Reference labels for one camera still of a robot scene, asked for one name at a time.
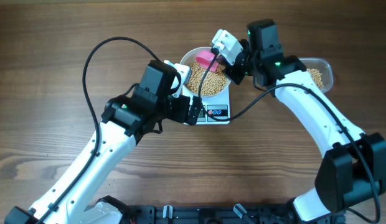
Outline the pink plastic scoop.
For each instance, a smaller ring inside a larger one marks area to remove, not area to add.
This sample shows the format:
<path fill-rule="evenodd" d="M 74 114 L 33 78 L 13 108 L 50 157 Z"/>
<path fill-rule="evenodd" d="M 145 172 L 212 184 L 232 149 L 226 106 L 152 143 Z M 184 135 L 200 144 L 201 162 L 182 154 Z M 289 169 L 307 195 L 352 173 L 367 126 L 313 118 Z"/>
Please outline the pink plastic scoop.
<path fill-rule="evenodd" d="M 195 56 L 195 61 L 207 70 L 214 57 L 215 55 L 209 49 L 204 49 Z"/>

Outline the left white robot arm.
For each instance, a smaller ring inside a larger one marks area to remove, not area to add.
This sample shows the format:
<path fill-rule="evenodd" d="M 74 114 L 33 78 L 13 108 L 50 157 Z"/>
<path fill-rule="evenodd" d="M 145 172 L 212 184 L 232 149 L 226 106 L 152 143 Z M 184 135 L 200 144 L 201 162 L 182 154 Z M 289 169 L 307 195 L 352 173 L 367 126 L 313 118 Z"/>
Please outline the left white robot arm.
<path fill-rule="evenodd" d="M 181 94 L 191 68 L 152 60 L 139 83 L 112 98 L 83 151 L 57 183 L 28 210 L 14 207 L 5 223 L 129 223 L 129 208 L 113 197 L 88 204 L 114 167 L 164 119 L 196 124 L 199 100 Z"/>

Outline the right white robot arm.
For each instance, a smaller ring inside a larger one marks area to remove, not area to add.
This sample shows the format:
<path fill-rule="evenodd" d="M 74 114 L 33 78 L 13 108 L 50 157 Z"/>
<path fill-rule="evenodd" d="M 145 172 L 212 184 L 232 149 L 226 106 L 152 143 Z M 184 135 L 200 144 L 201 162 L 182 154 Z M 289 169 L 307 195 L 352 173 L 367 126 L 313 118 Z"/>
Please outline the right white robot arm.
<path fill-rule="evenodd" d="M 226 76 L 235 84 L 251 76 L 265 87 L 295 114 L 322 155 L 314 187 L 293 200 L 294 219 L 315 222 L 352 211 L 368 199 L 380 208 L 379 197 L 386 191 L 386 140 L 350 122 L 316 86 L 304 63 L 284 55 L 271 19 L 249 23 L 247 34 L 238 40 L 220 30 L 212 39 Z"/>

